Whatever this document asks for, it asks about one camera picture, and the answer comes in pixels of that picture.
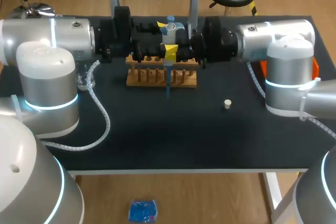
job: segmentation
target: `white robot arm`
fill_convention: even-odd
[[[90,21],[74,18],[0,20],[0,62],[16,66],[16,51],[28,41],[39,41],[69,51],[75,61],[92,60],[95,34]]]
[[[29,128],[0,115],[0,223],[82,224],[82,193]]]
[[[284,36],[267,50],[266,108],[273,114],[336,118],[336,80],[312,80],[313,44]]]
[[[40,41],[16,51],[23,97],[0,99],[0,114],[19,119],[40,138],[70,133],[79,121],[75,61],[70,52]]]

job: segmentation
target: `cable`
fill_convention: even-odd
[[[266,94],[264,92],[264,90],[262,89],[262,87],[260,86],[256,75],[254,74],[253,68],[251,66],[251,63],[248,62],[247,63],[247,68],[251,74],[251,77],[253,79],[254,84],[256,85],[258,91],[260,92],[260,94],[262,95],[262,97],[265,98]],[[312,118],[312,117],[308,117],[308,121],[312,122],[313,124],[317,125],[318,127],[320,127],[321,129],[323,129],[325,132],[327,132],[329,135],[331,135],[334,139],[336,139],[336,133],[334,133],[330,128],[328,128],[326,125],[324,125],[323,123],[321,123],[319,120]]]
[[[111,129],[110,118],[109,118],[109,115],[108,115],[107,111],[105,110],[105,108],[100,103],[97,96],[95,95],[95,93],[93,91],[93,88],[91,86],[92,73],[98,65],[100,65],[99,60],[94,62],[92,64],[92,66],[90,67],[90,69],[88,71],[88,74],[87,74],[87,77],[86,77],[86,86],[87,86],[87,89],[88,89],[89,94],[91,95],[92,99],[94,100],[94,102],[96,103],[96,105],[100,109],[101,113],[105,117],[106,129],[105,129],[104,134],[98,140],[96,140],[95,142],[93,142],[91,144],[88,144],[88,145],[85,145],[85,146],[81,146],[81,147],[68,146],[68,145],[63,145],[63,144],[58,144],[58,143],[48,142],[48,141],[43,141],[44,145],[54,147],[54,148],[58,148],[58,149],[62,149],[62,150],[66,150],[66,151],[71,151],[71,152],[81,152],[81,151],[89,150],[89,149],[97,146],[98,144],[100,144],[101,142],[103,142],[105,140],[105,138],[107,137],[107,135],[109,134],[110,129]]]

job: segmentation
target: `floor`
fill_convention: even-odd
[[[122,0],[133,15],[187,15],[189,0]],[[109,0],[30,0],[53,6],[57,14],[110,14]],[[199,15],[222,15],[224,9],[209,9],[211,0],[199,0]],[[259,15],[311,15],[334,62],[336,62],[335,0],[256,0]],[[0,18],[19,5],[3,0]],[[251,15],[249,6],[233,8],[231,16]],[[284,195],[295,173],[278,173]],[[158,224],[270,222],[259,174],[114,175],[79,178],[85,204],[85,224],[127,223],[132,199],[156,199]]]

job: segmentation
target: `small white cap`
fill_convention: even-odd
[[[18,120],[0,115],[0,212],[25,187],[35,160],[36,141],[32,132]]]
[[[75,70],[75,60],[69,51],[41,41],[22,43],[17,48],[16,61],[20,73],[34,79],[54,79]]]
[[[229,109],[230,108],[230,106],[231,106],[231,100],[225,100],[224,101],[224,108],[226,108],[226,109]]]

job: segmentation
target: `black tabletop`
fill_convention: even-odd
[[[88,17],[96,24],[101,17]],[[222,25],[265,22],[298,16],[223,17]],[[165,17],[135,17],[136,22]],[[176,17],[186,22],[185,17]],[[204,18],[199,18],[202,28]],[[315,56],[322,80],[336,78],[335,67],[316,30]],[[260,76],[260,68],[255,65]],[[125,59],[100,65],[95,92],[108,111],[111,132],[84,152],[50,148],[67,170],[123,169],[286,169],[308,168],[335,145],[335,140],[309,121],[283,118],[265,108],[245,63],[208,65],[197,72],[197,89],[127,87]],[[22,95],[16,68],[5,67],[0,96]],[[225,99],[232,101],[223,111]],[[97,140],[105,120],[88,93],[79,94],[77,128],[57,141],[73,146]],[[321,120],[336,131],[336,121]]]

